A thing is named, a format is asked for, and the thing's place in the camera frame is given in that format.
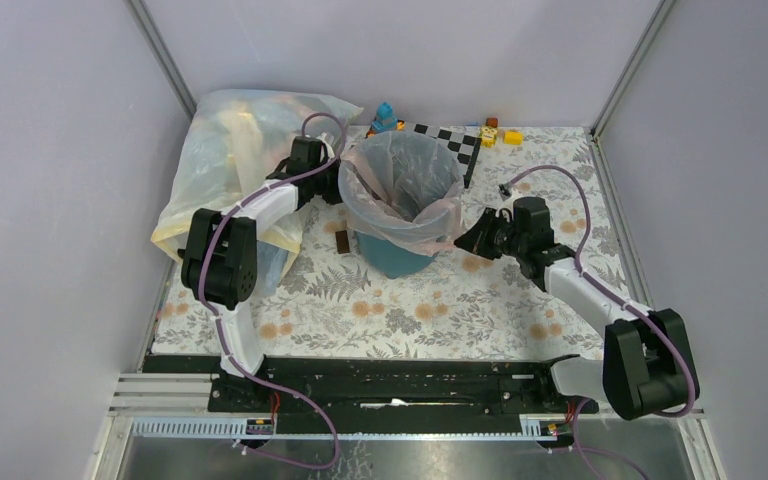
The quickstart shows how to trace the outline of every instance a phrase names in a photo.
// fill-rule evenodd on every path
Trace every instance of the blue trash bin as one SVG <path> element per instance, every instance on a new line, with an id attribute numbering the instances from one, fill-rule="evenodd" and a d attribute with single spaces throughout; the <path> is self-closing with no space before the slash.
<path id="1" fill-rule="evenodd" d="M 389 278 L 434 261 L 460 228 L 463 175 L 444 145 L 414 132 L 386 132 L 343 156 L 338 177 L 361 254 Z"/>

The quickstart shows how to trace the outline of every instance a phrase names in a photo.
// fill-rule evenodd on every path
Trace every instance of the tabletop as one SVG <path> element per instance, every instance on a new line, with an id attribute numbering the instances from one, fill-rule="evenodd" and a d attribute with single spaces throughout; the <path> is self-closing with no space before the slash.
<path id="1" fill-rule="evenodd" d="M 449 129 L 473 135 L 478 130 Z M 497 141 L 481 149 L 463 198 L 465 226 L 471 226 L 484 207 L 502 205 L 498 184 L 531 166 L 564 167 L 581 181 L 591 206 L 593 233 L 585 261 L 591 271 L 625 291 L 619 246 L 584 130 L 514 130 L 525 135 L 523 144 Z M 364 132 L 351 128 L 351 141 Z M 516 185 L 514 197 L 523 195 L 546 199 L 556 240 L 575 248 L 585 220 L 569 179 L 556 172 L 534 173 Z M 513 258 L 490 261 L 447 251 L 419 273 L 388 279 L 356 249 L 337 253 L 334 232 L 345 228 L 344 206 L 315 200 L 301 252 L 277 292 L 252 298 L 255 328 L 268 355 L 545 360 L 577 353 L 601 358 L 600 335 L 523 277 Z M 219 354 L 209 312 L 181 284 L 180 266 L 168 279 L 157 320 L 151 353 Z"/>

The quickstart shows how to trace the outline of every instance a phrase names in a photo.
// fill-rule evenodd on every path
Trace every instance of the trash bag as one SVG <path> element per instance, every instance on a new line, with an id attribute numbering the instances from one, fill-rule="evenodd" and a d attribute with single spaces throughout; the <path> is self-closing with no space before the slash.
<path id="1" fill-rule="evenodd" d="M 446 146 L 414 132 L 385 132 L 342 157 L 338 186 L 348 226 L 419 255 L 454 249 L 463 175 Z"/>
<path id="2" fill-rule="evenodd" d="M 328 112 L 349 123 L 362 110 L 328 95 L 220 90 L 203 96 L 184 141 L 169 203 L 160 213 L 151 241 L 180 261 L 177 251 L 186 246 L 193 213 L 199 208 L 228 211 L 260 187 L 289 156 L 305 118 Z M 318 117 L 308 123 L 305 133 L 313 137 L 325 134 L 333 143 L 340 135 L 340 126 Z M 307 210 L 295 212 L 258 237 L 259 243 L 277 247 L 259 245 L 258 272 L 265 279 L 258 281 L 259 293 L 274 292 L 292 265 L 306 221 Z"/>

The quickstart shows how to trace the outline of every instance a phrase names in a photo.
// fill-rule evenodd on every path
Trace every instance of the white wall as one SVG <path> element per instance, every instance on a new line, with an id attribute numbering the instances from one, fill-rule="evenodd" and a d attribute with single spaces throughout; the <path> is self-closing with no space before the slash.
<path id="1" fill-rule="evenodd" d="M 0 480 L 83 474 L 187 123 L 125 2 L 0 0 Z"/>
<path id="2" fill-rule="evenodd" d="M 603 140 L 729 478 L 768 478 L 768 2 L 679 2 Z"/>
<path id="3" fill-rule="evenodd" d="M 381 101 L 412 121 L 591 125 L 658 0 L 149 0 L 196 98 L 220 88 Z"/>

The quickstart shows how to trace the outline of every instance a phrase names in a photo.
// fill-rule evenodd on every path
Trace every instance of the checkered board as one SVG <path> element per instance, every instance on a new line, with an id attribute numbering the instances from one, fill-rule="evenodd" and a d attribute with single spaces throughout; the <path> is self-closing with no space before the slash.
<path id="1" fill-rule="evenodd" d="M 419 123 L 399 122 L 399 130 L 405 132 L 416 132 L 428 135 L 444 144 L 457 159 L 461 175 L 464 177 L 464 187 L 469 188 L 469 182 L 472 180 L 472 172 L 475 170 L 475 163 L 478 161 L 478 152 L 481 150 L 481 140 L 466 135 L 464 133 L 452 132 L 440 127 L 429 127 Z M 374 134 L 372 129 L 366 136 Z"/>

